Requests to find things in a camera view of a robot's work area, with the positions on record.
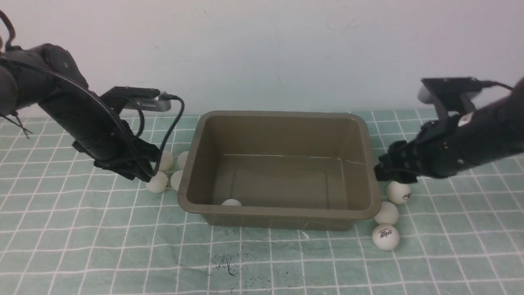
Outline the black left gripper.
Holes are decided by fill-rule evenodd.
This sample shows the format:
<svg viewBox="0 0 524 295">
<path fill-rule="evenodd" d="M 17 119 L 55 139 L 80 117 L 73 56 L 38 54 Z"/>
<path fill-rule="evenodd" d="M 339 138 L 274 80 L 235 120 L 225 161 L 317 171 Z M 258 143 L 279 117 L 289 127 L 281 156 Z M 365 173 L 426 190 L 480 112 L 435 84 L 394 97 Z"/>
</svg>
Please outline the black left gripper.
<svg viewBox="0 0 524 295">
<path fill-rule="evenodd" d="M 149 182 L 154 172 L 151 163 L 158 161 L 160 149 L 142 139 L 131 140 L 137 151 L 133 156 L 131 148 L 121 138 L 110 133 L 95 132 L 86 138 L 74 137 L 73 148 L 94 159 L 94 166 L 110 170 L 126 179 L 140 179 Z"/>
</svg>

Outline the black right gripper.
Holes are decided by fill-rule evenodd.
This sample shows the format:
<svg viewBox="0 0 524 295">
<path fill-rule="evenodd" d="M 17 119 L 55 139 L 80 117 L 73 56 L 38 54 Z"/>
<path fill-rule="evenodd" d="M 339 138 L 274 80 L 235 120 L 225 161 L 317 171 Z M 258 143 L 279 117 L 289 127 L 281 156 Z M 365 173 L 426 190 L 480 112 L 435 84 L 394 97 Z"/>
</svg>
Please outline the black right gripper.
<svg viewBox="0 0 524 295">
<path fill-rule="evenodd" d="M 417 183 L 417 177 L 446 179 L 463 170 L 463 159 L 453 140 L 460 117 L 423 123 L 410 142 L 395 141 L 374 166 L 379 182 Z"/>
</svg>

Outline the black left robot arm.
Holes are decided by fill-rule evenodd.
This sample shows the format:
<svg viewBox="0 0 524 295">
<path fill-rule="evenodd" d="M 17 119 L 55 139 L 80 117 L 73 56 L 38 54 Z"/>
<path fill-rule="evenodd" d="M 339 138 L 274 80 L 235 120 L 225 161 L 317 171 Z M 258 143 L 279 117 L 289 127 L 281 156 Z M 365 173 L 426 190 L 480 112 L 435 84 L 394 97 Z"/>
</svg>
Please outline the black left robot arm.
<svg viewBox="0 0 524 295">
<path fill-rule="evenodd" d="M 73 139 L 96 168 L 150 181 L 161 151 L 132 133 L 110 106 L 89 90 L 68 51 L 43 44 L 1 54 L 1 114 L 38 105 Z"/>
</svg>

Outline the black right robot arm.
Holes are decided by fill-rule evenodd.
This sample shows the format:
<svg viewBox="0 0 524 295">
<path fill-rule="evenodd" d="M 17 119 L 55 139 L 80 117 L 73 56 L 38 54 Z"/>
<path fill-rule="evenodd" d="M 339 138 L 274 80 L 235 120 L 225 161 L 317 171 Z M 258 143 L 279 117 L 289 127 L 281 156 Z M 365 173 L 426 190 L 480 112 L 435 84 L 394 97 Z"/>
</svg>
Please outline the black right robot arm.
<svg viewBox="0 0 524 295">
<path fill-rule="evenodd" d="M 523 152 L 524 81 L 515 86 L 463 78 L 423 78 L 418 99 L 434 106 L 411 141 L 395 141 L 374 167 L 380 182 L 417 183 Z"/>
</svg>

